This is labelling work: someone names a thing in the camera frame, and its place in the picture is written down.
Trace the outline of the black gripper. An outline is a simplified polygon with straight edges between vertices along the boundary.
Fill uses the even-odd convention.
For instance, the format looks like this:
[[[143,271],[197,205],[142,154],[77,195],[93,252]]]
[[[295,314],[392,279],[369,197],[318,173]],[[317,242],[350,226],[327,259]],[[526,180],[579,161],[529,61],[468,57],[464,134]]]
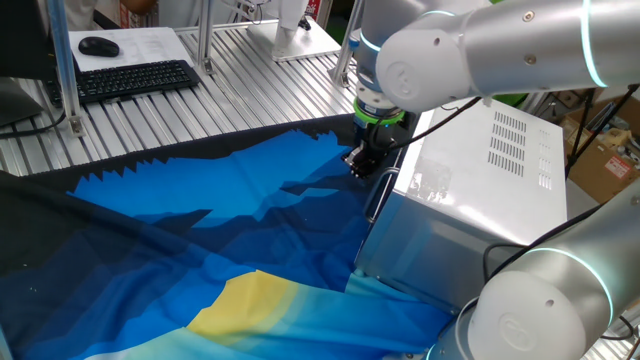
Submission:
[[[384,163],[389,148],[406,139],[405,122],[375,125],[355,118],[353,124],[355,146],[342,160],[353,176],[372,176]]]

